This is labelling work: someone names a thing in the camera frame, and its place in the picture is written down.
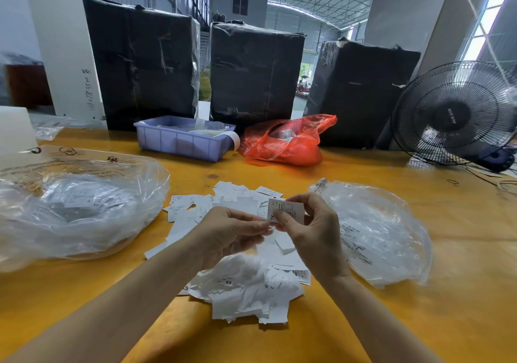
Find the plastic tray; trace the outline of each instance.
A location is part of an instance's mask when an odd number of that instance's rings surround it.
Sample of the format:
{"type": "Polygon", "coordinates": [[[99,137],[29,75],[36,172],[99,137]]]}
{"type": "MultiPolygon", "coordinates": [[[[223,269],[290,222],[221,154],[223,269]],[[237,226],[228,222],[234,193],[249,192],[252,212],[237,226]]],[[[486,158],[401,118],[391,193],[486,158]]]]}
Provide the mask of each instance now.
{"type": "MultiPolygon", "coordinates": [[[[179,126],[194,123],[194,118],[166,115],[135,122],[134,125],[137,127],[138,144],[143,150],[217,162],[233,146],[233,140],[229,136],[207,137],[158,127],[158,125],[179,126]]],[[[235,125],[228,124],[228,126],[230,131],[235,130],[235,125]]]]}

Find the paper receipt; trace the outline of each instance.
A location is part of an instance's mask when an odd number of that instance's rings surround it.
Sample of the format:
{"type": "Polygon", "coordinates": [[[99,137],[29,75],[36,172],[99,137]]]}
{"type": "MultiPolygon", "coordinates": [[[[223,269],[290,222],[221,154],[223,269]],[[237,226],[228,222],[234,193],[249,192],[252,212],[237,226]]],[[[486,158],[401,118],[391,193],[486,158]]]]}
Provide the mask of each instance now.
{"type": "Polygon", "coordinates": [[[282,210],[293,217],[298,223],[303,224],[305,216],[305,208],[301,202],[282,201],[277,199],[269,199],[267,205],[267,220],[277,223],[273,212],[275,210],[282,210]]]}

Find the yellow wooden table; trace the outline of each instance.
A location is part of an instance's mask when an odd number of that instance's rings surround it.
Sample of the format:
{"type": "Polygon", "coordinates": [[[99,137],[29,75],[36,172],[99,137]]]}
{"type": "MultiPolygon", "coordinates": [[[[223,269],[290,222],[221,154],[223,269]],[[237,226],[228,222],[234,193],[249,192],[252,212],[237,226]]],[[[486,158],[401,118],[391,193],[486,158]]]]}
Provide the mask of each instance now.
{"type": "MultiPolygon", "coordinates": [[[[263,185],[290,196],[322,177],[397,194],[429,229],[434,264],[426,287],[402,282],[372,291],[446,361],[517,361],[517,196],[465,171],[405,167],[408,157],[401,152],[326,150],[321,164],[298,168],[232,151],[210,164],[141,151],[135,140],[134,133],[65,129],[53,144],[154,157],[171,173],[169,195],[209,194],[221,180],[250,189],[263,185]]],[[[163,242],[170,226],[161,212],[113,256],[39,261],[0,275],[0,358],[137,267],[146,250],[163,242]]],[[[313,279],[305,290],[291,302],[286,326],[259,326],[255,317],[231,324],[212,321],[209,304],[178,297],[125,362],[369,361],[318,282],[313,279]]]]}

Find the black plastic wrap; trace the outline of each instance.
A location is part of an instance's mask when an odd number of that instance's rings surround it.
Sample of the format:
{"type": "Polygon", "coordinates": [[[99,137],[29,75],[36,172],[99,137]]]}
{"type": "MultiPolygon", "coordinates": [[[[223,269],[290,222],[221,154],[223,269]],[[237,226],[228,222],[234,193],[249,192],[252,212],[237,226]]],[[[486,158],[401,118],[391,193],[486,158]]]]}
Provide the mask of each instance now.
{"type": "Polygon", "coordinates": [[[107,127],[134,131],[143,119],[194,117],[200,27],[191,16],[83,0],[107,127]]]}
{"type": "Polygon", "coordinates": [[[338,123],[320,144],[372,148],[419,60],[401,48],[323,43],[304,115],[332,114],[338,123]]]}
{"type": "Polygon", "coordinates": [[[215,121],[242,131],[257,122],[291,118],[304,34],[212,23],[210,43],[215,121]]]}

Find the fan grille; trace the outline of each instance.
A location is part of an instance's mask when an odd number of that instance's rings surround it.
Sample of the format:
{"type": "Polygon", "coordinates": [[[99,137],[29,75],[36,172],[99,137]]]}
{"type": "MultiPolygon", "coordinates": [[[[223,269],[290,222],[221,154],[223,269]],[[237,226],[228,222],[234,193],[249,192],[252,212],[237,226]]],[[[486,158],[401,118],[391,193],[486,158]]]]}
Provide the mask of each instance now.
{"type": "MultiPolygon", "coordinates": [[[[510,86],[515,79],[506,74],[510,86]]],[[[397,144],[432,164],[465,164],[506,145],[514,135],[515,110],[499,68],[463,61],[432,69],[402,92],[391,118],[397,144]]]]}

